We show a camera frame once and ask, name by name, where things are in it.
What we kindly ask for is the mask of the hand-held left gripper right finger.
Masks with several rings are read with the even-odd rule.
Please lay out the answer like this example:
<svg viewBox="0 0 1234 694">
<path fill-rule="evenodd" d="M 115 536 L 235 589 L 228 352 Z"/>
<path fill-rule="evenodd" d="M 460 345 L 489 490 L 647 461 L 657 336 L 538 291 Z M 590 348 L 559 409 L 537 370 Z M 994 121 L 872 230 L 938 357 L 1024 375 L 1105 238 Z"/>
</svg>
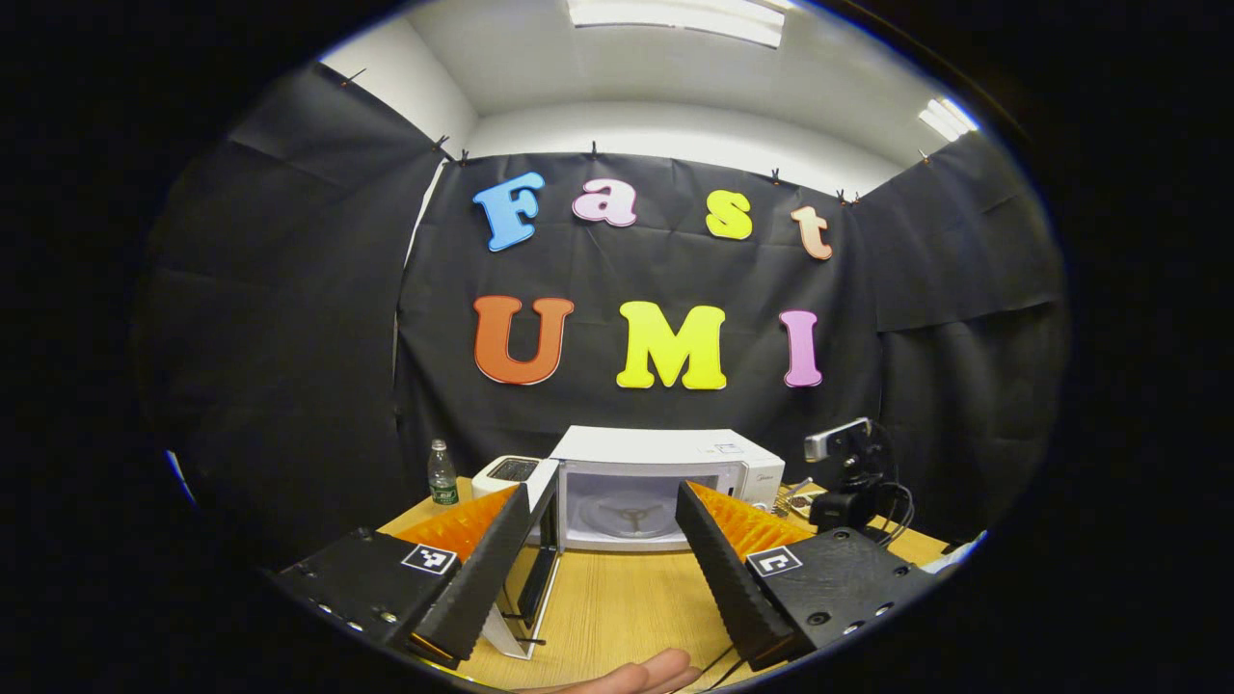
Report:
<svg viewBox="0 0 1234 694">
<path fill-rule="evenodd" d="M 855 529 L 811 533 L 691 480 L 675 519 L 754 672 L 839 650 L 940 584 Z"/>
</svg>

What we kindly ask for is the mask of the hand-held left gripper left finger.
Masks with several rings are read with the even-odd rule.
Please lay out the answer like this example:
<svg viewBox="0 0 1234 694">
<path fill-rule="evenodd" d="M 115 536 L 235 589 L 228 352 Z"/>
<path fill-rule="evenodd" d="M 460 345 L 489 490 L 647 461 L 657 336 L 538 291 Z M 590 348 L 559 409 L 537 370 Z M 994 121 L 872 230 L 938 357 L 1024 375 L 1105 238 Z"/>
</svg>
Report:
<svg viewBox="0 0 1234 694">
<path fill-rule="evenodd" d="M 517 483 L 400 535 L 357 529 L 270 578 L 379 650 L 457 666 L 528 532 L 529 491 Z"/>
</svg>

